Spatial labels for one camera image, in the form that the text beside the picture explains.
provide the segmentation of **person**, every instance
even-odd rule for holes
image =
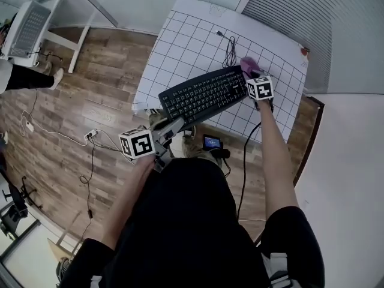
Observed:
[[[53,76],[50,76],[51,69],[50,62],[47,63],[45,73],[39,73],[0,59],[0,94],[10,89],[55,89],[63,78],[64,69],[60,68]]]
[[[292,165],[266,101],[262,119],[266,224],[255,246],[236,219],[222,170],[207,158],[176,158],[161,172],[140,158],[103,225],[86,239],[60,283],[66,287],[270,287],[264,260],[286,253],[289,277],[324,287],[316,237],[298,206]]]

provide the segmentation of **backpack strap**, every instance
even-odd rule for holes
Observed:
[[[286,253],[271,253],[270,259],[262,253],[262,258],[270,288],[301,288],[296,280],[289,277]]]

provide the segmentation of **wooden floor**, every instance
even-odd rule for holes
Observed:
[[[68,28],[55,32],[77,41],[81,30]],[[133,115],[131,104],[154,43],[155,37],[150,35],[91,29],[74,73],[66,73],[56,90],[38,91],[33,112],[35,121],[48,131],[59,131],[79,142],[84,142],[83,136],[89,130],[97,128],[118,143],[119,133],[140,124],[147,125],[146,118]],[[53,51],[63,57],[61,66],[68,69],[72,55],[69,49],[47,42],[42,51]],[[59,65],[56,58],[49,60]],[[7,91],[0,96],[0,131],[7,130],[10,140],[5,151],[7,175],[16,186],[21,185],[21,177],[25,175],[27,186],[38,190],[35,200],[43,204],[43,213],[62,227],[66,227],[78,211],[83,211],[71,228],[72,234],[79,237],[89,223],[88,189],[79,181],[79,176],[89,177],[91,173],[92,146],[79,146],[57,134],[47,134],[36,125],[33,133],[26,129],[23,137],[19,130],[20,116],[23,110],[32,109],[35,93],[35,90]],[[317,105],[303,98],[288,141],[295,170],[306,150],[316,115]],[[202,130],[208,134],[216,131],[208,126]],[[229,133],[220,133],[220,137],[231,151],[228,162],[232,172],[227,180],[238,202],[243,181],[244,139]],[[110,145],[103,134],[97,136],[97,141]],[[118,152],[96,148],[90,182],[94,219],[86,236],[100,235],[102,220],[131,169]],[[247,151],[247,183],[241,212],[241,224],[252,238],[257,237],[265,224],[264,193],[260,145],[252,143]]]

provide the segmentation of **black shirt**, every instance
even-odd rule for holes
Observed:
[[[221,169],[204,159],[175,159],[150,174],[116,250],[86,239],[61,287],[89,287],[93,275],[102,276],[100,287],[268,287],[261,251],[287,253],[289,274],[303,287],[324,286],[320,249],[299,208],[272,214],[256,247],[236,220]]]

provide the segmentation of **small screen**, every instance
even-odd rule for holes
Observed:
[[[206,147],[218,147],[220,148],[220,140],[213,139],[211,137],[205,137],[205,146]]]

